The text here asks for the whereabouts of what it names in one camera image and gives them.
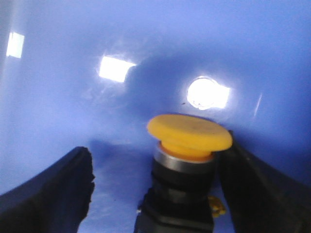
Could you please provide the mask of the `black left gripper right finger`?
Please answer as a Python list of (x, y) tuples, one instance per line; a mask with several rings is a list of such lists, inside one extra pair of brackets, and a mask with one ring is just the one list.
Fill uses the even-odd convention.
[(218, 153), (218, 174), (237, 233), (309, 233), (311, 189), (235, 139)]

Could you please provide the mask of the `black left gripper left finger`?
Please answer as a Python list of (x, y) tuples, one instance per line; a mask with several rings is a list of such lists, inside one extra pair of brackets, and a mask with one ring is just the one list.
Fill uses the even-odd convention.
[(94, 192), (92, 155), (75, 147), (0, 197), (2, 233), (76, 233)]

